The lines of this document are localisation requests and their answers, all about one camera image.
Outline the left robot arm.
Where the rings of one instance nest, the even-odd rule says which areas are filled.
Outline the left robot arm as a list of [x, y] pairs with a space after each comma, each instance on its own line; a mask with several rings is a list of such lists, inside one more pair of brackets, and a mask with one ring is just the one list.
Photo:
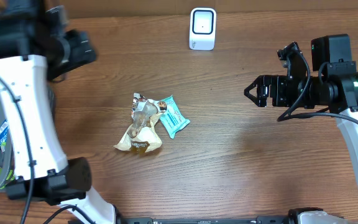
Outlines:
[[96, 60], [86, 32], [66, 30], [63, 6], [8, 1], [0, 13], [0, 99], [14, 150], [11, 200], [43, 201], [83, 223], [117, 223], [114, 205], [92, 185], [84, 157], [67, 158], [58, 140], [47, 83]]

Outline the teal snack packet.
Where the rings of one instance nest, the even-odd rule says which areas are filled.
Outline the teal snack packet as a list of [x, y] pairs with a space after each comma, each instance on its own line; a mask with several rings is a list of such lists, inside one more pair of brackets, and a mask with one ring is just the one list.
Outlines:
[[173, 95], [162, 100], [167, 104], [167, 110], [161, 115], [160, 121], [165, 127], [169, 137], [173, 139], [177, 132], [181, 131], [190, 120], [186, 119], [180, 112]]

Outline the beige snack bag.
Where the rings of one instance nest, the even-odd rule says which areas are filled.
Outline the beige snack bag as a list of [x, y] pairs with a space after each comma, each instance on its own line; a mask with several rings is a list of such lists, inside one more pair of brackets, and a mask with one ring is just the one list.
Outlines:
[[114, 147], [120, 151], [138, 154], [158, 149], [162, 145], [162, 140], [155, 131], [155, 125], [166, 110], [166, 102], [134, 93], [131, 108], [132, 124]]

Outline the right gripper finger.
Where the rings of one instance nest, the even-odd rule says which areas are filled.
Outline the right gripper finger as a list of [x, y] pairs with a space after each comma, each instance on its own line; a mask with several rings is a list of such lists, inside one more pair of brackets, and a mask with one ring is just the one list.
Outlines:
[[250, 93], [250, 91], [244, 90], [244, 95], [248, 97], [256, 106], [258, 107], [266, 107], [267, 106], [267, 98], [269, 95], [261, 93], [257, 91], [256, 95]]
[[248, 87], [245, 88], [245, 92], [250, 92], [252, 89], [265, 85], [265, 79], [267, 75], [258, 76]]

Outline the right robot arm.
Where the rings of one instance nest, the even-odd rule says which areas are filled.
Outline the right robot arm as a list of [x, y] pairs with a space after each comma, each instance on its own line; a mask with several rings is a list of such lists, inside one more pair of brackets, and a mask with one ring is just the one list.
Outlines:
[[335, 118], [349, 152], [358, 188], [358, 71], [347, 34], [326, 35], [311, 41], [309, 65], [296, 42], [277, 55], [286, 75], [260, 75], [244, 90], [258, 107], [272, 99], [286, 111], [278, 121]]

